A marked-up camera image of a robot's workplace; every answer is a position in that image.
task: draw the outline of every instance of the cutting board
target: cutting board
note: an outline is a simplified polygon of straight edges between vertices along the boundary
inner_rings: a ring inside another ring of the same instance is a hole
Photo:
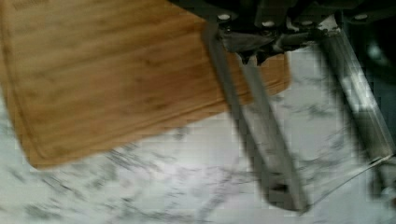
[[[227,109],[204,21],[165,0],[3,0],[0,81],[28,161],[44,168]],[[251,101],[234,55],[233,79]],[[262,66],[287,88],[283,55]]]

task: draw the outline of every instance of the bolt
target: bolt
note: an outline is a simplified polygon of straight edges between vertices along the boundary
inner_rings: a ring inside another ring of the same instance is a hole
[[[313,23],[312,21],[303,21],[303,22],[301,22],[301,25],[308,26],[308,25],[311,25],[312,23]]]
[[[228,19],[231,18],[231,16],[228,15],[228,14],[221,14],[221,15],[218,15],[218,18],[219,18],[219,20],[221,20],[221,21],[227,21]]]
[[[275,23],[273,21],[264,21],[262,22],[262,25],[265,27],[273,27]]]
[[[359,15],[356,15],[354,18],[357,21],[361,21],[361,20],[367,19],[367,17],[369,17],[369,16],[367,16],[367,14],[359,14]]]

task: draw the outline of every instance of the marble countertop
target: marble countertop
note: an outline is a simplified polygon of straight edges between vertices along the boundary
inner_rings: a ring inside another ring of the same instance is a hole
[[[292,83],[272,105],[314,204],[306,214],[263,199],[227,113],[37,171],[0,101],[0,223],[396,223],[388,201],[370,196],[372,172],[324,60],[316,49],[289,58]],[[255,105],[245,112],[271,158]]]

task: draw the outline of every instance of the metal bar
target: metal bar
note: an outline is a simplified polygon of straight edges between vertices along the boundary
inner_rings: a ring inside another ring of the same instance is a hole
[[[391,157],[394,142],[346,35],[342,32],[320,46],[346,96],[369,156],[372,160]]]
[[[203,40],[217,70],[219,83],[231,108],[233,120],[238,127],[243,142],[245,143],[248,157],[251,159],[254,170],[260,175],[262,190],[269,203],[284,209],[295,210],[303,213],[309,208],[308,200],[298,179],[298,175],[295,172],[290,154],[285,147],[285,143],[277,142],[283,140],[283,138],[276,138],[276,135],[280,134],[280,130],[278,129],[275,117],[270,109],[265,89],[262,85],[261,89],[259,86],[254,85],[252,93],[255,95],[255,98],[260,101],[258,104],[264,120],[268,120],[270,118],[274,119],[270,121],[270,126],[266,126],[266,123],[263,125],[266,127],[267,134],[270,135],[270,138],[275,139],[274,146],[276,147],[275,151],[277,153],[277,159],[283,165],[283,167],[281,167],[283,172],[282,174],[284,175],[284,181],[287,184],[285,188],[282,188],[282,184],[278,184],[279,181],[277,180],[277,176],[269,172],[265,159],[259,151],[253,134],[248,127],[248,122],[243,114],[242,107],[238,100],[238,94],[233,85],[224,49],[221,42],[217,39],[217,30],[217,26],[208,25],[203,33]],[[258,72],[257,68],[253,71],[251,70],[251,67],[243,66],[243,71],[245,76],[249,77],[247,78],[248,82],[258,81],[255,76],[253,76],[253,79],[250,78],[250,76],[255,75],[255,73]]]
[[[280,169],[285,181],[290,186],[290,194],[293,196],[296,206],[300,209],[306,209],[308,205],[307,196],[303,190],[300,177],[294,168],[292,157],[289,153],[288,146],[284,139],[283,133],[277,124],[276,117],[270,105],[265,87],[263,86],[261,70],[255,63],[250,60],[246,65],[243,65],[241,60],[240,66],[243,75],[250,88],[250,93],[254,98],[254,102],[260,111],[260,116],[263,120],[263,128],[266,134],[266,140],[269,147],[275,152],[276,157],[280,163]]]

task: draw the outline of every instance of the wooden cutting board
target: wooden cutting board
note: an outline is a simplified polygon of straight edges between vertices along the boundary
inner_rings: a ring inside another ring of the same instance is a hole
[[[43,168],[226,110],[200,34],[165,0],[3,0],[1,86],[28,161]],[[243,103],[250,96],[229,54]],[[284,56],[262,67],[287,88]]]

